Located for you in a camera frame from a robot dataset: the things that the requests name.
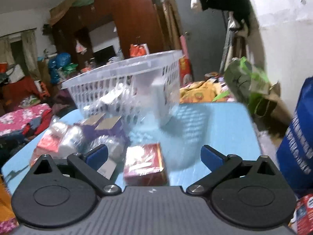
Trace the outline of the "red cigarette box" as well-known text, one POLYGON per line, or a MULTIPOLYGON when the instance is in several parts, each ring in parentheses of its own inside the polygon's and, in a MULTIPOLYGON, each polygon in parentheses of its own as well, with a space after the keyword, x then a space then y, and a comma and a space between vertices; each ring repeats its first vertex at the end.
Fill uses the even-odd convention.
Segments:
POLYGON ((128 186, 163 186, 168 182, 160 143, 127 148, 123 179, 128 186))

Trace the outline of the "white tissue roll wrapped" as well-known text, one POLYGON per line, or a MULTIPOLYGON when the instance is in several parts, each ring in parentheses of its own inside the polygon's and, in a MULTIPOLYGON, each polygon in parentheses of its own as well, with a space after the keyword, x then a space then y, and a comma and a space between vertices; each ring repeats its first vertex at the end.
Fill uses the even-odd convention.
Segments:
POLYGON ((60 142, 59 157, 67 158, 70 154, 81 152, 86 139, 80 126, 72 126, 60 142))

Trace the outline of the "red white tissue pack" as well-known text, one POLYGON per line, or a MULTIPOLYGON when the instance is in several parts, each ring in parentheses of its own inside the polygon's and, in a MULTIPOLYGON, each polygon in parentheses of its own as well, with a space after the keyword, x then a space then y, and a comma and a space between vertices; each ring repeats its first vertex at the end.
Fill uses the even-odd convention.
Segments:
POLYGON ((32 167, 43 154, 49 154, 53 159, 61 159, 62 154, 59 146, 67 130, 68 125, 64 122, 57 121, 51 124, 34 149, 29 166, 32 167))

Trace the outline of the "purple open-top box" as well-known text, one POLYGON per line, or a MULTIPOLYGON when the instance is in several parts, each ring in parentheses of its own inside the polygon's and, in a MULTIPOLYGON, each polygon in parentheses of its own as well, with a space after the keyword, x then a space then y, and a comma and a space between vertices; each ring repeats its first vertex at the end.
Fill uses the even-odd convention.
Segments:
POLYGON ((106 135, 127 139, 122 119, 118 116, 103 119, 94 129, 94 133, 97 136, 106 135))
POLYGON ((75 123, 81 130, 87 141, 95 138, 95 128, 103 121, 105 113, 92 115, 87 119, 75 123))

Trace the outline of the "blue non-woven shopping bag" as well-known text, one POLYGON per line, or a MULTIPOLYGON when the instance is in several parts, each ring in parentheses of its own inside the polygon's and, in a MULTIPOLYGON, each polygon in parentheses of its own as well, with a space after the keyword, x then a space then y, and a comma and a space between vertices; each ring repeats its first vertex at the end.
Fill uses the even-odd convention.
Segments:
POLYGON ((312 78, 307 78, 276 152, 280 171, 299 198, 312 192, 312 113, 312 78))

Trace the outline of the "brown paper bag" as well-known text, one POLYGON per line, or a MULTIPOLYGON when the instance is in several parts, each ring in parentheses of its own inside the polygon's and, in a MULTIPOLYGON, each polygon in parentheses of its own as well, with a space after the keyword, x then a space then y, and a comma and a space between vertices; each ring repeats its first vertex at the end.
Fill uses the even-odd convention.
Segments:
POLYGON ((258 118, 273 118, 286 126, 290 124, 292 116, 285 102, 281 99, 281 85, 279 82, 269 88, 268 94, 261 94, 257 97, 253 114, 258 118))

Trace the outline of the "pink floral blanket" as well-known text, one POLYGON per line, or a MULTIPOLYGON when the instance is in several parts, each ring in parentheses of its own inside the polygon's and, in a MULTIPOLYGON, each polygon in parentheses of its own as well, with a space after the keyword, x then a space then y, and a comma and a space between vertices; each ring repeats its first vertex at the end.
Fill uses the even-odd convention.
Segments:
POLYGON ((28 123, 37 118, 41 119, 45 111, 51 111, 46 103, 4 114, 1 116, 1 136, 23 131, 28 123))

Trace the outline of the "green white plastic bag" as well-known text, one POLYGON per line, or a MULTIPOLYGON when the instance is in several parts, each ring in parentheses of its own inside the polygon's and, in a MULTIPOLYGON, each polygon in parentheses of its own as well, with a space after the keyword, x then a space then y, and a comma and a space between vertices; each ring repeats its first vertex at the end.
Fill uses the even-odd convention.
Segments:
POLYGON ((266 73, 246 57, 232 60, 224 72, 224 80, 235 98, 246 105, 252 94, 267 95, 271 86, 266 73))

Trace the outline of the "white plastic mesh basket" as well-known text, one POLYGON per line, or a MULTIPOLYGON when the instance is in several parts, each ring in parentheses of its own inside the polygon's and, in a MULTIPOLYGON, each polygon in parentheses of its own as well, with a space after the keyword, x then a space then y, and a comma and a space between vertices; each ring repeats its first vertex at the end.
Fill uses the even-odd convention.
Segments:
POLYGON ((181 50, 117 61, 62 83, 87 118, 121 117, 128 127, 165 125, 179 106, 181 50))

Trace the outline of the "blue plastic sacks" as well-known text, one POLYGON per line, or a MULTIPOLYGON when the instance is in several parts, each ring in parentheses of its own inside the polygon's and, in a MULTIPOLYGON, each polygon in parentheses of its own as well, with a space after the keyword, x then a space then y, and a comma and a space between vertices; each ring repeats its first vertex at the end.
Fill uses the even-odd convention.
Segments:
POLYGON ((71 63, 71 55, 66 52, 51 57, 48 62, 50 83, 58 84, 65 79, 64 67, 71 63))

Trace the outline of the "red orange gift bag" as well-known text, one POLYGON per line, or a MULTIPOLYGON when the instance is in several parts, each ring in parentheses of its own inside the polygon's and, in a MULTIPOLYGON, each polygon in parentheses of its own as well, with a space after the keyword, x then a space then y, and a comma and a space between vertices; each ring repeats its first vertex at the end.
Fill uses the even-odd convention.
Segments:
POLYGON ((148 49, 148 45, 146 43, 143 44, 131 44, 130 45, 130 57, 139 57, 149 55, 150 51, 148 49))

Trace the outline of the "dark red wooden wardrobe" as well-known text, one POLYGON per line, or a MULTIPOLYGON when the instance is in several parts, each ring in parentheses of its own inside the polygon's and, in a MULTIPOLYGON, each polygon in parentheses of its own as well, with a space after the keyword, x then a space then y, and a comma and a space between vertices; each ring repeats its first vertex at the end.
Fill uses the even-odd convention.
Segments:
POLYGON ((94 0, 90 5, 73 7, 64 0, 50 10, 49 24, 58 52, 67 52, 79 69, 93 57, 89 33, 114 22, 122 53, 130 57, 132 44, 147 44, 151 53, 167 50, 158 7, 160 0, 94 0))

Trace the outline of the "grey metal door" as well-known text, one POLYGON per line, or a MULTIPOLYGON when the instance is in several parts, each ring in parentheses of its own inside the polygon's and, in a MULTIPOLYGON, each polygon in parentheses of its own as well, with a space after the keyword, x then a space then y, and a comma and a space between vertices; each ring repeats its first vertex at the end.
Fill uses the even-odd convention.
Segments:
POLYGON ((191 9, 191 0, 174 0, 181 31, 186 40, 188 57, 195 81, 204 79, 209 72, 218 72, 226 40, 227 14, 207 9, 191 9))

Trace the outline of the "beige window curtain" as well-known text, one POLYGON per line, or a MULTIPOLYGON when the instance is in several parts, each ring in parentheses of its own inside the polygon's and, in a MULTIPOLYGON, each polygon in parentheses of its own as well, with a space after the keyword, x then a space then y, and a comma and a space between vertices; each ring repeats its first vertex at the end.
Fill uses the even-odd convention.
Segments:
POLYGON ((35 81, 41 80, 41 75, 38 68, 38 52, 34 30, 21 32, 21 40, 28 72, 35 81))

